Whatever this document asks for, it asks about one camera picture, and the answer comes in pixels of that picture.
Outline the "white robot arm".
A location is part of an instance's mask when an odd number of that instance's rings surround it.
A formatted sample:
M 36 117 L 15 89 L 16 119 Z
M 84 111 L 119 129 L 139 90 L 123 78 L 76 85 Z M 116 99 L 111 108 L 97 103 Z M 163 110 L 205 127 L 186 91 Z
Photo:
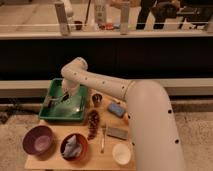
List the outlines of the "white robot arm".
M 73 95 L 85 85 L 126 102 L 136 171 L 185 171 L 182 146 L 165 88 L 152 80 L 130 80 L 88 72 L 77 57 L 61 69 L 62 87 Z

